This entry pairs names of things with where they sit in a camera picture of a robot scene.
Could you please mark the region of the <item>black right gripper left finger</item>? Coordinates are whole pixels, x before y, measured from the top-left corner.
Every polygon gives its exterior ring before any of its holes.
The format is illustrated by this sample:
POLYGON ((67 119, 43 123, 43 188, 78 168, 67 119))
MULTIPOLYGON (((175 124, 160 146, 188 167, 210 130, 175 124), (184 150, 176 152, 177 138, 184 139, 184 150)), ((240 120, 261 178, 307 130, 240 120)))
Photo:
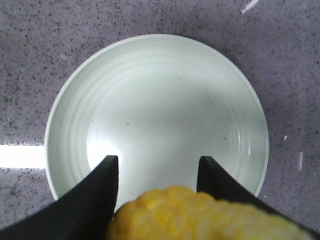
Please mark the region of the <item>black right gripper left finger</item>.
POLYGON ((54 203, 4 228, 2 240, 104 240, 118 195, 118 157, 107 156, 54 203))

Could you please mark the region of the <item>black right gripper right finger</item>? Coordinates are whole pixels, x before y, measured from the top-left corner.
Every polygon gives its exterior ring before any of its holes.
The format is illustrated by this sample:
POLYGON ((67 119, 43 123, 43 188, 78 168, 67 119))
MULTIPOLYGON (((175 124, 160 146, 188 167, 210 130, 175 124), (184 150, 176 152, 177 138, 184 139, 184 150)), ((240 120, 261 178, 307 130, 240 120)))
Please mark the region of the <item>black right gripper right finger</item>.
POLYGON ((196 191, 204 192, 217 200, 227 200, 242 204, 250 204, 269 214, 283 217, 296 224, 302 230, 308 232, 312 237, 318 238, 320 234, 301 224, 288 216, 275 210, 254 194, 250 193, 237 180, 235 180, 214 158, 201 156, 198 162, 196 191))

